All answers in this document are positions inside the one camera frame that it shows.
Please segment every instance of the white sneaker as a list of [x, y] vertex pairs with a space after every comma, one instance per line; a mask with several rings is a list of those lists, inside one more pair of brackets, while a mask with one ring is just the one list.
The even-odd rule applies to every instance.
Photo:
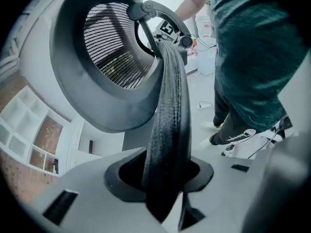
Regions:
[[209, 146], [211, 146], [211, 142], [209, 141], [210, 137], [199, 143], [199, 147], [196, 150], [206, 150]]
[[203, 122], [201, 124], [201, 128], [204, 130], [217, 130], [217, 131], [219, 131], [222, 128], [222, 125], [223, 125], [223, 123], [220, 126], [216, 127], [213, 122]]
[[235, 145], [231, 144], [222, 152], [222, 156], [233, 157]]

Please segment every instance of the black pants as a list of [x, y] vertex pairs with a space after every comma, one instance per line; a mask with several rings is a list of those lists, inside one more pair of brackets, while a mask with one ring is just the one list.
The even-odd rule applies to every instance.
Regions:
[[237, 114], [229, 101], [221, 94], [219, 85], [215, 79], [215, 117], [214, 125], [219, 126], [223, 123], [222, 128], [213, 135], [209, 141], [212, 145], [226, 145], [232, 142], [250, 138], [261, 131], [257, 131], [248, 126], [243, 119]]

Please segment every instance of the black cable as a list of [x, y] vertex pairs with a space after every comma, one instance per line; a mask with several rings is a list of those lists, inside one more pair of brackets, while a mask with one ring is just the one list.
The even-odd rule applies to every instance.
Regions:
[[214, 46], [209, 46], [209, 45], [206, 44], [199, 36], [197, 36], [197, 35], [195, 35], [195, 34], [191, 34], [191, 35], [195, 36], [196, 39], [199, 40], [199, 42], [201, 42], [202, 45], [204, 45], [204, 46], [207, 47], [207, 48], [212, 48], [212, 47], [215, 47], [215, 46], [216, 46], [216, 44], [215, 44]]
[[209, 49], [211, 49], [211, 48], [213, 48], [213, 47], [210, 47], [210, 48], [208, 48], [208, 49], [206, 49], [206, 50], [197, 50], [198, 52], [205, 52], [205, 51], [207, 51], [207, 50], [209, 50]]
[[276, 137], [276, 135], [280, 132], [280, 129], [279, 128], [276, 133], [274, 134], [274, 136], [268, 141], [266, 142], [264, 145], [262, 145], [259, 149], [257, 149], [254, 153], [252, 153], [247, 159], [250, 159], [252, 156], [254, 156], [256, 153], [258, 153], [258, 151], [262, 150], [265, 146], [267, 146], [270, 142], [273, 141], [273, 139]]

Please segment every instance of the black circular housing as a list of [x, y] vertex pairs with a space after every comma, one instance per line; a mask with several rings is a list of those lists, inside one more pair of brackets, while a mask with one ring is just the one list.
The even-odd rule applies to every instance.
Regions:
[[73, 108], [96, 128], [118, 133], [154, 114], [163, 61], [144, 49], [126, 9], [142, 0], [65, 0], [50, 36], [56, 79]]

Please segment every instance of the wire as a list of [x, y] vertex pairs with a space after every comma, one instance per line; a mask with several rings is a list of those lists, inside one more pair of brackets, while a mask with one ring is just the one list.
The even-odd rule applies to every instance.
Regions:
[[262, 150], [265, 146], [267, 146], [270, 142], [273, 141], [273, 139], [276, 137], [276, 135], [280, 132], [280, 129], [279, 128], [276, 133], [274, 134], [274, 136], [268, 141], [266, 142], [265, 144], [263, 144], [259, 149], [257, 149], [254, 153], [252, 153], [247, 159], [250, 159], [252, 156], [254, 156], [254, 154], [258, 153], [258, 151]]
[[199, 106], [201, 106], [201, 102], [209, 103], [213, 107], [213, 109], [215, 110], [215, 107], [214, 107], [212, 102], [210, 102], [208, 100], [199, 100]]
[[208, 44], [206, 44], [199, 36], [195, 35], [195, 34], [191, 34], [193, 36], [196, 37], [196, 40], [198, 40], [202, 45], [204, 45], [207, 48], [213, 48], [216, 47], [217, 45], [215, 44], [214, 46], [209, 46]]
[[206, 50], [197, 50], [198, 52], [205, 52], [205, 51], [207, 51], [207, 50], [209, 50], [209, 49], [211, 49], [211, 48], [213, 48], [213, 47], [210, 47], [210, 48], [208, 48], [208, 49], [206, 49]]

